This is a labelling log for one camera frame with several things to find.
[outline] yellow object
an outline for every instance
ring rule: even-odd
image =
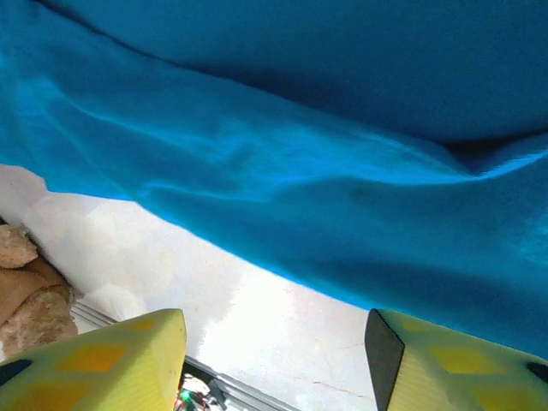
[[[548,361],[392,311],[366,351],[378,411],[547,411]]]
[[[161,310],[0,364],[2,411],[172,411],[186,348],[181,310]]]

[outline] blue cloth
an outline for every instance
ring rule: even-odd
[[[189,3],[0,0],[0,162],[548,358],[546,3]]]

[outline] white floor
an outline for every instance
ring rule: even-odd
[[[186,317],[188,354],[307,410],[376,410],[367,313],[262,271],[134,203],[47,192],[0,166],[0,215],[114,319],[163,307]]]

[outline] blue fabric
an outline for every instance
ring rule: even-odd
[[[544,3],[44,3],[0,0],[0,162],[548,358]]]

